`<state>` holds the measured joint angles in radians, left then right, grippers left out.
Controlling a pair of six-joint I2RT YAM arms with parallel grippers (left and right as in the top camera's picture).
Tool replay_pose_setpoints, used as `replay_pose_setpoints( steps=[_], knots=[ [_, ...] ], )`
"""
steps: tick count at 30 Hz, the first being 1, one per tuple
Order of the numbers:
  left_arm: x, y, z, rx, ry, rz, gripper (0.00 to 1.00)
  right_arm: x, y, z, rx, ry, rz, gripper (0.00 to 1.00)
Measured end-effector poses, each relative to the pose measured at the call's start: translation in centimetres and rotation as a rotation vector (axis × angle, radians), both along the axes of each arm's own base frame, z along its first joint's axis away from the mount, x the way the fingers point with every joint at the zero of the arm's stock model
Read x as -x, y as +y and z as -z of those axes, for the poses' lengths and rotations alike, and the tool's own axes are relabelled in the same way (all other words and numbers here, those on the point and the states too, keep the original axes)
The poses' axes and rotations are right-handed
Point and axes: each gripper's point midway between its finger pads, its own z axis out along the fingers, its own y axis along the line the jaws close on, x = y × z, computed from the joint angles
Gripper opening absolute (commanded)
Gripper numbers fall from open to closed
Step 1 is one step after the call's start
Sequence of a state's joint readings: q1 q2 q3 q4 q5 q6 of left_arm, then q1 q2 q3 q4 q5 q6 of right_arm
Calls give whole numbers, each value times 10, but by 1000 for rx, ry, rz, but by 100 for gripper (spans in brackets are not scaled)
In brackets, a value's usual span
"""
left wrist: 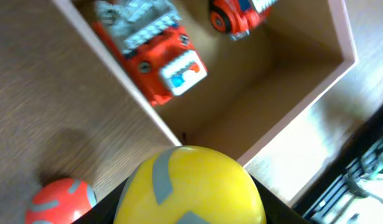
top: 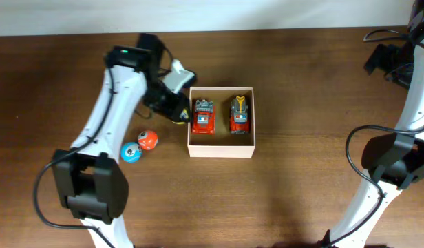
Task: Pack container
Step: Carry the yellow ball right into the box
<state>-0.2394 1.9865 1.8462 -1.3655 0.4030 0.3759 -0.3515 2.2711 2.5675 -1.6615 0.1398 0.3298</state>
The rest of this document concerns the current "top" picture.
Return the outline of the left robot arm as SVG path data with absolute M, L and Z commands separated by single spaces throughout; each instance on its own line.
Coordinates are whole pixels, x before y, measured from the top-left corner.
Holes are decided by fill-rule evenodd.
M 96 247 L 133 247 L 123 212 L 129 184 L 121 169 L 121 146 L 139 103 L 174 123 L 188 123 L 183 93 L 196 80 L 181 62 L 160 62 L 167 47 L 154 34 L 140 34 L 134 47 L 115 46 L 104 58 L 103 86 L 82 132 L 68 150 L 55 151 L 51 169 L 62 207 L 80 220 Z

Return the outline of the red toy fire truck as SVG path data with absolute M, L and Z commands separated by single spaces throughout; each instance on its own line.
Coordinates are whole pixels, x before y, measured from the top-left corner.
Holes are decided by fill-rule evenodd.
M 212 100 L 195 101 L 191 131 L 194 134 L 215 134 L 215 105 Z

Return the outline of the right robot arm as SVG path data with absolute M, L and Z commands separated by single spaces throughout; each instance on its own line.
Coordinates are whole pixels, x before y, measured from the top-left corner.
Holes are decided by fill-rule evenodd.
M 387 40 L 402 40 L 404 45 L 384 45 L 385 38 L 365 42 L 378 46 L 366 61 L 368 74 L 384 71 L 388 81 L 408 90 L 396 127 L 363 125 L 349 133 L 346 143 L 361 130 L 379 130 L 384 134 L 366 144 L 362 168 L 352 165 L 361 177 L 359 188 L 343 219 L 329 229 L 320 247 L 365 247 L 366 240 L 388 205 L 412 183 L 424 179 L 424 0 L 416 0 L 405 33 L 388 30 Z

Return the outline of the red toy truck yellow ladder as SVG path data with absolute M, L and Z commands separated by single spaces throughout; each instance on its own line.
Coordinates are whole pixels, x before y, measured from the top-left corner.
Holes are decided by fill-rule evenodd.
M 236 96 L 231 101 L 230 131 L 232 134 L 248 134 L 250 132 L 249 110 L 245 96 Z

